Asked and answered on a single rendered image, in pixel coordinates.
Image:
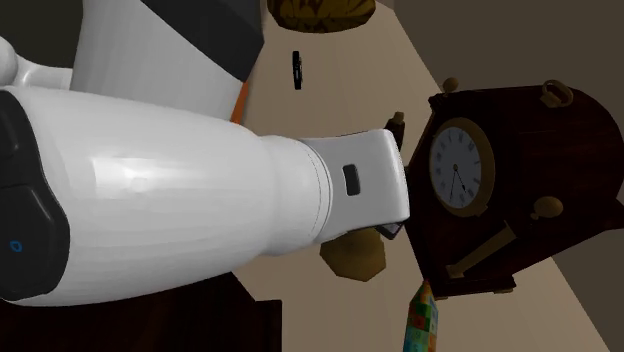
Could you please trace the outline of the dark wood mantel clock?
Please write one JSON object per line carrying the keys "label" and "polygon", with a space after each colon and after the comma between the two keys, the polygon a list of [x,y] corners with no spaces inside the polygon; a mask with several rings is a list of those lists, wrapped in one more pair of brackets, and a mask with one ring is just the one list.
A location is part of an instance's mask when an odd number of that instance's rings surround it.
{"label": "dark wood mantel clock", "polygon": [[448,80],[429,104],[405,228],[436,298],[509,293],[517,272],[624,229],[624,137],[589,95],[556,80],[466,91]]}

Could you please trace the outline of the colourful patchwork block toy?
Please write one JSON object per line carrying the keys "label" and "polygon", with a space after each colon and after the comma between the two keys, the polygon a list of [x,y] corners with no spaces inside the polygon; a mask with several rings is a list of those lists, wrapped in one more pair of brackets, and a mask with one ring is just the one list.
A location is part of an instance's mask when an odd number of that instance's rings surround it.
{"label": "colourful patchwork block toy", "polygon": [[409,303],[402,352],[436,352],[439,312],[424,280]]}

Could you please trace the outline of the orange object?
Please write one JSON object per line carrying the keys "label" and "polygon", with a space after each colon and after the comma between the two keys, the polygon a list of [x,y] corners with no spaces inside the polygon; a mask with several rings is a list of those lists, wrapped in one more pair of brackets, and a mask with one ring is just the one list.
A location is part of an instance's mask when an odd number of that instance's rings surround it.
{"label": "orange object", "polygon": [[230,121],[236,124],[242,123],[243,113],[245,109],[246,99],[249,93],[249,84],[245,82],[240,90],[235,107],[232,111]]}

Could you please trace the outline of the tan faceted lump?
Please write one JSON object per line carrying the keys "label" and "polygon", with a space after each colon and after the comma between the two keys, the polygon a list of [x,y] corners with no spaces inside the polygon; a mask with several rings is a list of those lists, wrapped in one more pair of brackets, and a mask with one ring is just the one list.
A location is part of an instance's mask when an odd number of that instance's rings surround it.
{"label": "tan faceted lump", "polygon": [[367,282],[386,268],[384,243],[373,228],[325,242],[319,254],[336,276],[356,281]]}

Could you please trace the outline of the yellow-brown lumpy object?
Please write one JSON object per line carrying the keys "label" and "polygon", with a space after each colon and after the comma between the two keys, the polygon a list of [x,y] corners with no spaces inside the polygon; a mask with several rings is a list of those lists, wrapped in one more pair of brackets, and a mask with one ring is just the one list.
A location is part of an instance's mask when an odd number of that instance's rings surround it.
{"label": "yellow-brown lumpy object", "polygon": [[357,28],[376,10],[375,0],[266,0],[266,5],[280,27],[315,34]]}

